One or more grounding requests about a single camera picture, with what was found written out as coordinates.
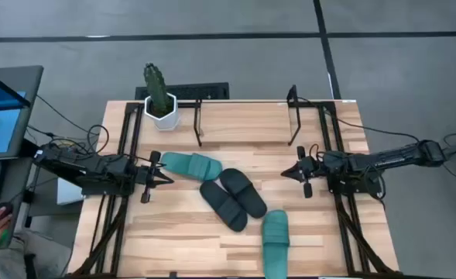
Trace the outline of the black rubber slide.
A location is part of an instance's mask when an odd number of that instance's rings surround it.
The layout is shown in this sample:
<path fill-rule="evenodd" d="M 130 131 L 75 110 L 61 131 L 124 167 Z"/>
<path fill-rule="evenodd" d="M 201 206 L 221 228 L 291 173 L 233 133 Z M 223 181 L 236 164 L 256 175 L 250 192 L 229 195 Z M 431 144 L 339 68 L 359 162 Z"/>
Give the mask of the black rubber slide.
<path fill-rule="evenodd" d="M 241 232 L 248 223 L 247 212 L 230 194 L 214 181 L 205 181 L 199 189 L 202 198 L 232 231 Z"/>
<path fill-rule="evenodd" d="M 255 189 L 254 184 L 240 170 L 228 168 L 221 172 L 220 182 L 225 190 L 254 219 L 260 219 L 267 213 L 266 203 Z"/>

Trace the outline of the black perforated panel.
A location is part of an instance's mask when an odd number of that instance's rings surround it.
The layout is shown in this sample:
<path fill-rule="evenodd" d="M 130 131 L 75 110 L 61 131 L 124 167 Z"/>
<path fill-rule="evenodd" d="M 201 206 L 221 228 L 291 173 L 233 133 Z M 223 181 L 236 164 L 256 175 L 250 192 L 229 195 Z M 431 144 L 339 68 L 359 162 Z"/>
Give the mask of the black perforated panel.
<path fill-rule="evenodd" d="M 178 100 L 230 98 L 228 82 L 167 85 L 166 90 Z"/>

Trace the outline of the black aluminium table frame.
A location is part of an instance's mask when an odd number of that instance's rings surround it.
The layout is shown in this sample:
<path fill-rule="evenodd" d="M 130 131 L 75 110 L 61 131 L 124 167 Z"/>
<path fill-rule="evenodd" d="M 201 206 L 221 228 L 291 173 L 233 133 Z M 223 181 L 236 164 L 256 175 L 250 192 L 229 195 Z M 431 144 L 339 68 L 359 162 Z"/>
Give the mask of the black aluminium table frame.
<path fill-rule="evenodd" d="M 130 153 L 148 159 L 159 152 L 200 153 L 243 172 L 267 207 L 289 218 L 290 276 L 345 275 L 360 270 L 362 254 L 353 239 L 341 237 L 335 198 L 325 179 L 312 180 L 313 196 L 281 173 L 297 161 L 297 147 L 318 145 L 364 153 L 368 149 L 356 103 L 300 103 L 301 128 L 292 145 L 224 143 L 198 145 L 194 103 L 181 102 L 175 130 L 160 132 L 136 101 L 110 101 L 99 145 L 105 154 Z M 262 223 L 249 219 L 241 232 L 231 231 L 201 197 L 199 183 L 173 175 L 173 184 L 151 191 L 141 203 L 143 186 L 129 198 L 124 230 L 114 235 L 95 267 L 116 277 L 260 277 Z"/>

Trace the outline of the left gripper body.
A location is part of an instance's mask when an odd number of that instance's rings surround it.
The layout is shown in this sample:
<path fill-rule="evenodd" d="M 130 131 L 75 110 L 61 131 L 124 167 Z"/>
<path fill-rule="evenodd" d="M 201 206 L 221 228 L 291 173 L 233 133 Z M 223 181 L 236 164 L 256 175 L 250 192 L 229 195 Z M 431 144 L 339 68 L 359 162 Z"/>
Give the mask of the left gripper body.
<path fill-rule="evenodd" d="M 159 163 L 160 155 L 161 153 L 159 151 L 153 150 L 148 159 L 150 165 L 140 166 L 136 169 L 135 183 L 145 186 L 140 198 L 141 203 L 148 203 L 150 200 L 150 189 L 155 185 L 154 177 L 155 171 L 157 171 L 157 164 Z"/>

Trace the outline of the white box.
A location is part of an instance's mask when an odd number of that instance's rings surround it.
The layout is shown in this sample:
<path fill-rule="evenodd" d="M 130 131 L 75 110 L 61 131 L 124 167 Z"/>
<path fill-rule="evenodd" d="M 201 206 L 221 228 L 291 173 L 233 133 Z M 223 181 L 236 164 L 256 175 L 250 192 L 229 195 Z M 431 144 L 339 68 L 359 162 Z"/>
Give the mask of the white box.
<path fill-rule="evenodd" d="M 57 178 L 57 204 L 69 205 L 75 202 L 81 202 L 85 199 L 82 189 L 63 178 Z"/>

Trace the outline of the green cactus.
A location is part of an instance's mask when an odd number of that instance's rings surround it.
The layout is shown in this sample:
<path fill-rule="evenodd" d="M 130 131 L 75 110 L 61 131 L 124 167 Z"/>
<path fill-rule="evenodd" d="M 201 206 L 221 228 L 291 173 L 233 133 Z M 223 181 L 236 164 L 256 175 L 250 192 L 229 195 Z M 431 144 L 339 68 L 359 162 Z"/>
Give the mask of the green cactus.
<path fill-rule="evenodd" d="M 151 98 L 150 113 L 162 118 L 173 111 L 173 100 L 167 94 L 163 74 L 153 63 L 148 63 L 143 75 Z"/>

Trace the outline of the wooden shelf with black frame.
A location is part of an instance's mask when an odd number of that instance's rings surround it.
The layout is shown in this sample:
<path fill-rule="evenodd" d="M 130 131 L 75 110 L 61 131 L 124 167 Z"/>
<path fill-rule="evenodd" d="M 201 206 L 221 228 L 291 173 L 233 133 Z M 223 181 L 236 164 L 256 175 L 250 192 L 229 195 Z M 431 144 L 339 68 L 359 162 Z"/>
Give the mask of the wooden shelf with black frame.
<path fill-rule="evenodd" d="M 292 145 L 301 128 L 297 86 L 283 102 L 194 103 L 194 134 L 198 145 L 285 143 Z"/>

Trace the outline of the teal rubber slide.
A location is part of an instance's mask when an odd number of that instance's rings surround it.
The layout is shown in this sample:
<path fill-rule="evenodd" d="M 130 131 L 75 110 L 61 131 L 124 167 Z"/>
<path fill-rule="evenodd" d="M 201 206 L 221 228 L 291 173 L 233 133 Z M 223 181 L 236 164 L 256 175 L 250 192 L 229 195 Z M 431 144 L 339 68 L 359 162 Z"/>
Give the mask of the teal rubber slide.
<path fill-rule="evenodd" d="M 262 222 L 262 263 L 265 279 L 287 279 L 289 221 L 283 210 L 266 214 Z"/>
<path fill-rule="evenodd" d="M 216 180 L 223 171 L 220 161 L 199 153 L 167 152 L 162 156 L 161 163 L 169 172 L 198 181 Z"/>

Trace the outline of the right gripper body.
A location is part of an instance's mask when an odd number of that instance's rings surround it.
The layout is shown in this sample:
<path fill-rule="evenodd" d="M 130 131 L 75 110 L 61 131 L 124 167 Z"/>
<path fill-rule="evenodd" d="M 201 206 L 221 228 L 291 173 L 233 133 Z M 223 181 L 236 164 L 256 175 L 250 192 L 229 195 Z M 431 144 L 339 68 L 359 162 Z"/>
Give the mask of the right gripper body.
<path fill-rule="evenodd" d="M 306 154 L 303 146 L 297 147 L 297 156 L 297 168 L 302 177 L 304 197 L 311 198 L 313 196 L 313 190 L 310 179 L 323 177 L 324 171 L 321 168 L 321 163 L 314 159 L 310 153 Z"/>

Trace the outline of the grey side desk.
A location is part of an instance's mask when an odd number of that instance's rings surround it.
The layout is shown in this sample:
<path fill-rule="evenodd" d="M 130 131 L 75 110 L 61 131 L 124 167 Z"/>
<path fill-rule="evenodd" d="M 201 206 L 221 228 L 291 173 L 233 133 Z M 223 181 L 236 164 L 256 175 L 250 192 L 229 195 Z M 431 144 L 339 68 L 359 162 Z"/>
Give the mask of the grey side desk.
<path fill-rule="evenodd" d="M 13 205 L 12 219 L 9 227 L 3 232 L 0 249 L 7 249 L 15 230 L 19 209 L 23 201 L 23 192 L 29 178 L 33 159 L 22 157 L 11 160 L 0 160 L 2 175 L 0 180 L 0 203 L 11 202 Z"/>

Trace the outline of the monitor with blue screen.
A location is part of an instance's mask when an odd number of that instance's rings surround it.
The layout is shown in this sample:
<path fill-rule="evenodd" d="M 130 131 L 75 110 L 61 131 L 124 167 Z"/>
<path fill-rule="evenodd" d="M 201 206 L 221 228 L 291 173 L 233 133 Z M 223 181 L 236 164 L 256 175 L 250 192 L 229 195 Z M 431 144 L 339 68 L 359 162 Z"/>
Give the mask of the monitor with blue screen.
<path fill-rule="evenodd" d="M 35 105 L 43 67 L 0 68 L 0 160 L 24 157 L 24 135 Z"/>

